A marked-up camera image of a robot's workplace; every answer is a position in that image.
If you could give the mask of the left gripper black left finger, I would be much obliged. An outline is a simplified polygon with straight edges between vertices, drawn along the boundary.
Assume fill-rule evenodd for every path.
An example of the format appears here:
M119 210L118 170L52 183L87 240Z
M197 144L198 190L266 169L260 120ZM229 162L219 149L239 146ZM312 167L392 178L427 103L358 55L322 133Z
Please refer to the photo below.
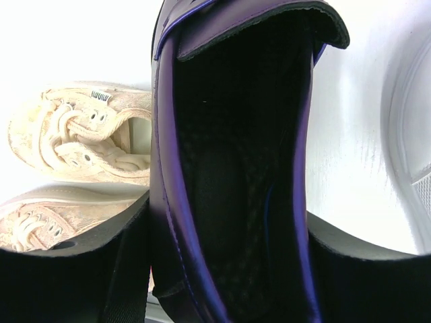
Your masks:
M143 322L149 197L51 250L2 250L1 321Z

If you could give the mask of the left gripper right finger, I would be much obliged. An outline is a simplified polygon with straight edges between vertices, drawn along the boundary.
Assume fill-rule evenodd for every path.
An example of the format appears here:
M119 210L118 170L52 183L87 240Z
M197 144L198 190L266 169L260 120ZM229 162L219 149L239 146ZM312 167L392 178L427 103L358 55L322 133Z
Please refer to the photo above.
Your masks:
M308 231L324 322L430 321L430 255L371 244L313 214Z

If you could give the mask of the purple loafer shoe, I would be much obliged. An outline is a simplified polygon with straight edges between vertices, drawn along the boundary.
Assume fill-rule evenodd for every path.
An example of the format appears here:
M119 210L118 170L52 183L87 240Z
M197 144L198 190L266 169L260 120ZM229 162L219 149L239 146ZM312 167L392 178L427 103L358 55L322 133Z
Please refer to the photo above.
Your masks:
M154 296L174 322L320 322L306 138L325 1L164 1L152 44Z

